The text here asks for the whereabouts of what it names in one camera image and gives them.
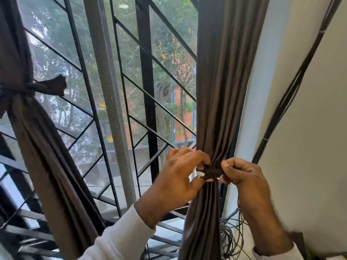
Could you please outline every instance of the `right hand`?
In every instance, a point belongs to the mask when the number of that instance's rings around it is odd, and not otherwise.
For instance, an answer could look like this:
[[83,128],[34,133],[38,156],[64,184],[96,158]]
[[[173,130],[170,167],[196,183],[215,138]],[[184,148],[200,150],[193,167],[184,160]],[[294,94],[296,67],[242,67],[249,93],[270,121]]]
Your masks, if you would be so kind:
[[261,168],[239,158],[230,158],[221,162],[225,173],[220,178],[222,183],[236,185],[239,207],[247,218],[258,218],[259,214],[273,213],[270,188]]

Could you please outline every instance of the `left hand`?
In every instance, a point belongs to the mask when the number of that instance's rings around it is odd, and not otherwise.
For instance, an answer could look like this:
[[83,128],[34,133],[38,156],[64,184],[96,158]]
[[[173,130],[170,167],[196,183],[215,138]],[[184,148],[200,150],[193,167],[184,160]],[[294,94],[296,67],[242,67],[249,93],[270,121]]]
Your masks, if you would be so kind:
[[190,182],[189,175],[196,166],[202,170],[204,164],[210,164],[210,157],[200,150],[170,149],[158,178],[134,205],[150,228],[153,229],[165,214],[195,198],[206,181],[195,177]]

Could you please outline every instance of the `brown curtain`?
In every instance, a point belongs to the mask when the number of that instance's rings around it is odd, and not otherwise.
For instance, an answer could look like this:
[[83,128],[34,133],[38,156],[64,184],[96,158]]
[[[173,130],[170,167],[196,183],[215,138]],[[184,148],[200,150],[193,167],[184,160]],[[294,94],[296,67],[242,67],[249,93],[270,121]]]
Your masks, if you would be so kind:
[[63,96],[65,78],[33,82],[16,0],[1,0],[0,22],[0,117],[7,111],[61,254],[75,260],[102,234],[104,223],[53,122],[34,97],[35,91]]
[[[269,0],[199,0],[197,149],[208,153],[206,178],[217,178],[236,131]],[[180,260],[220,259],[219,193],[207,183],[191,202]]]

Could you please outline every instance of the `white sleeve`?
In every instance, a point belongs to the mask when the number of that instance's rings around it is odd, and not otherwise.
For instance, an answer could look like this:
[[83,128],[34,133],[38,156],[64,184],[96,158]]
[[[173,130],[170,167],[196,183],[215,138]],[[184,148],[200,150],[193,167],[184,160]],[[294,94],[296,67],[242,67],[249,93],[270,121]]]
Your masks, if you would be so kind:
[[253,255],[254,255],[256,260],[303,260],[303,257],[301,256],[295,243],[294,243],[294,247],[290,251],[288,251],[284,254],[278,254],[278,255],[273,255],[273,256],[267,257],[267,256],[258,255],[253,250]]
[[154,233],[155,230],[142,221],[132,205],[118,222],[105,229],[79,260],[140,259]]

